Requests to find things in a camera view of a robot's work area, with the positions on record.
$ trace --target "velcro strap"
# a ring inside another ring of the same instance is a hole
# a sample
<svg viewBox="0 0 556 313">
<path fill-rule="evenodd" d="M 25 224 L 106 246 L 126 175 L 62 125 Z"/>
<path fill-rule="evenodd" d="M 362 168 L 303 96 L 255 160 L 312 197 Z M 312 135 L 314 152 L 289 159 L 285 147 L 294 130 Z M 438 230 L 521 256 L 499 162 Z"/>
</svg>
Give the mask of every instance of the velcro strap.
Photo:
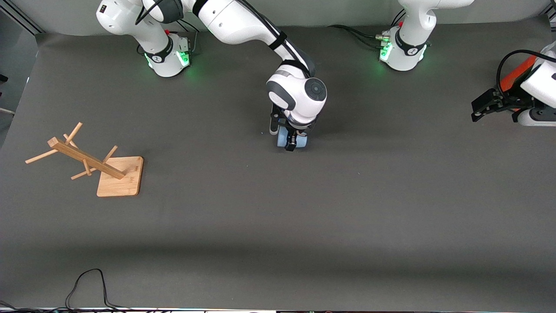
<svg viewBox="0 0 556 313">
<path fill-rule="evenodd" d="M 291 65 L 293 67 L 297 67 L 298 69 L 303 71 L 303 73 L 305 74 L 306 77 L 311 76 L 309 74 L 309 69 L 305 65 L 303 65 L 303 63 L 301 63 L 297 60 L 283 60 L 282 63 L 280 64 L 280 66 L 282 66 L 282 65 Z"/>
<path fill-rule="evenodd" d="M 203 8 L 203 6 L 205 5 L 205 3 L 207 3 L 208 0 L 197 0 L 195 1 L 195 4 L 193 5 L 193 14 L 195 14 L 196 17 L 199 17 L 199 12 L 201 11 L 201 9 Z"/>
<path fill-rule="evenodd" d="M 287 35 L 285 32 L 280 32 L 280 34 L 278 35 L 278 38 L 269 45 L 269 48 L 271 48 L 272 50 L 276 50 L 276 48 L 280 47 L 284 41 L 286 40 Z"/>
</svg>

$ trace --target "blue object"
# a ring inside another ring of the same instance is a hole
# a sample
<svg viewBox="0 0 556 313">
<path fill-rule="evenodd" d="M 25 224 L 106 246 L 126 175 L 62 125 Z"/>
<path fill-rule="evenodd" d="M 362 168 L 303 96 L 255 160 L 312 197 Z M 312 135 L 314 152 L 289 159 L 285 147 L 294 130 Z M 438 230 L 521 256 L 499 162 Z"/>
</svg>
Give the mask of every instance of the blue object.
<svg viewBox="0 0 556 313">
<path fill-rule="evenodd" d="M 278 129 L 278 144 L 279 147 L 285 147 L 287 143 L 287 128 L 284 126 L 279 126 Z M 297 146 L 296 148 L 305 148 L 307 146 L 306 136 L 297 136 Z"/>
</svg>

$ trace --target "white wall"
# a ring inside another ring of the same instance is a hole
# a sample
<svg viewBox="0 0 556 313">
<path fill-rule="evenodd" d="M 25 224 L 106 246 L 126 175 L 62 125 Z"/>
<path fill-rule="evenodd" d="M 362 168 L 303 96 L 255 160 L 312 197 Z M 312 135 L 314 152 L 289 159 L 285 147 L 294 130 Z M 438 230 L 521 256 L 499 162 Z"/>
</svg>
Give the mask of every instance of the white wall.
<svg viewBox="0 0 556 313">
<path fill-rule="evenodd" d="M 12 0 L 47 32 L 108 34 L 97 22 L 100 0 Z M 384 25 L 401 9 L 396 0 L 251 0 L 278 26 Z M 440 23 L 505 22 L 535 16 L 549 0 L 475 0 L 466 8 L 437 11 Z M 186 20 L 200 26 L 191 13 Z"/>
</svg>

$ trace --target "table surface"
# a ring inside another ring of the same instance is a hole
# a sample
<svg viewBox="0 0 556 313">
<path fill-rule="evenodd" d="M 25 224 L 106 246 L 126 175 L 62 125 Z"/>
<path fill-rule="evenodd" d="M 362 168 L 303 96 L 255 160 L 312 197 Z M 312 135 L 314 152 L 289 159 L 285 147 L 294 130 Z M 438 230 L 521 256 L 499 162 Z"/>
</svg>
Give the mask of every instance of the table surface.
<svg viewBox="0 0 556 313">
<path fill-rule="evenodd" d="M 123 306 L 555 311 L 556 132 L 470 120 L 507 52 L 550 42 L 546 17 L 440 25 L 410 72 L 342 30 L 286 32 L 329 89 L 294 153 L 268 134 L 280 61 L 260 42 L 202 33 L 162 79 L 131 37 L 40 37 L 0 151 L 1 298 L 60 306 L 100 267 Z M 64 155 L 24 163 L 78 121 L 80 148 L 144 157 L 137 197 L 98 198 Z M 102 306 L 100 279 L 72 305 Z"/>
</svg>

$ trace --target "wooden mug tree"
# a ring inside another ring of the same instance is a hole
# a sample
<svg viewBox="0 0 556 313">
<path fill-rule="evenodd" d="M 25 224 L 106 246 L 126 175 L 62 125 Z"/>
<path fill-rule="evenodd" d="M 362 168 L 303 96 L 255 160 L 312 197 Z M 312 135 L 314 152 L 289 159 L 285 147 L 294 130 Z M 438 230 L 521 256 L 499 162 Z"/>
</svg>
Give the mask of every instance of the wooden mug tree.
<svg viewBox="0 0 556 313">
<path fill-rule="evenodd" d="M 98 181 L 97 196 L 99 197 L 118 197 L 123 195 L 139 194 L 139 186 L 141 185 L 141 174 L 143 172 L 143 158 L 140 156 L 127 156 L 124 158 L 113 158 L 112 154 L 118 149 L 115 145 L 106 155 L 103 161 L 91 156 L 90 154 L 80 150 L 73 142 L 73 138 L 81 128 L 83 123 L 79 122 L 73 131 L 67 135 L 64 134 L 66 141 L 53 137 L 48 141 L 48 145 L 52 150 L 30 158 L 25 161 L 29 164 L 61 152 L 68 157 L 83 163 L 85 171 L 72 176 L 77 179 L 82 176 L 91 176 L 95 170 L 101 171 L 101 177 Z"/>
</svg>

